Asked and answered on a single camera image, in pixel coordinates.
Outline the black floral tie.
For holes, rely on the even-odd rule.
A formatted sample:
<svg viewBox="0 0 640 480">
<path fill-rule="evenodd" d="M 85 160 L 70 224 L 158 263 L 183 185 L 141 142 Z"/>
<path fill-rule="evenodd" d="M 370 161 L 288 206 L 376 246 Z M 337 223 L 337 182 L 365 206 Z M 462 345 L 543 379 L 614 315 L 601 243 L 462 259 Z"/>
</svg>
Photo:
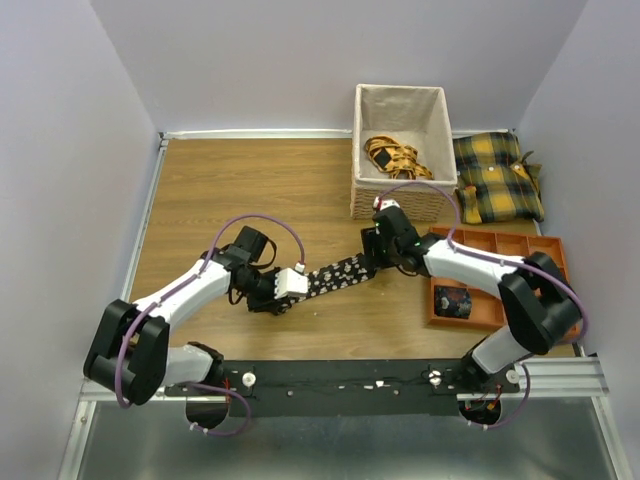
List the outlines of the black floral tie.
<svg viewBox="0 0 640 480">
<path fill-rule="evenodd" d="M 274 315 L 284 314 L 295 304 L 305 300 L 337 292 L 371 280 L 378 270 L 379 267 L 372 260 L 359 253 L 306 273 L 308 279 L 306 295 L 278 300 Z"/>
</svg>

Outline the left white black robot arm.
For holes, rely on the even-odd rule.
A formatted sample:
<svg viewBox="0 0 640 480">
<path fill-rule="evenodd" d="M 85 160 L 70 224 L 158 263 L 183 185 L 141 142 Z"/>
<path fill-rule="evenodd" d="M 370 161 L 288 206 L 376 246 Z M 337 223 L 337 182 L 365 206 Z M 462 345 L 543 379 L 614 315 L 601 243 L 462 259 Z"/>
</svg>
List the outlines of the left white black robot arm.
<svg viewBox="0 0 640 480">
<path fill-rule="evenodd" d="M 259 259 L 271 239 L 249 226 L 227 245 L 213 245 L 183 275 L 134 302 L 105 308 L 83 365 L 84 376 L 111 390 L 121 407 L 142 405 L 165 386 L 201 395 L 225 385 L 223 356 L 199 342 L 170 347 L 180 325 L 211 302 L 238 295 L 274 305 L 308 292 L 305 261 L 271 268 Z"/>
</svg>

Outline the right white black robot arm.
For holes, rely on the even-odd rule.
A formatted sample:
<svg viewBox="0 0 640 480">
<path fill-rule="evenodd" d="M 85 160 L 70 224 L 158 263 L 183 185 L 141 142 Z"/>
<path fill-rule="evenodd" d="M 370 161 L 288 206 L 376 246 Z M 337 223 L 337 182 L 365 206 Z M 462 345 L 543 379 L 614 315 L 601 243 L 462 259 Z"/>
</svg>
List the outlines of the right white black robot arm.
<svg viewBox="0 0 640 480">
<path fill-rule="evenodd" d="M 428 233 L 421 236 L 396 204 L 374 210 L 374 263 L 407 274 L 448 278 L 499 299 L 506 325 L 471 348 L 454 368 L 451 380 L 480 392 L 504 368 L 532 355 L 545 355 L 576 325 L 587 326 L 585 307 L 551 257 L 527 257 L 465 247 Z"/>
</svg>

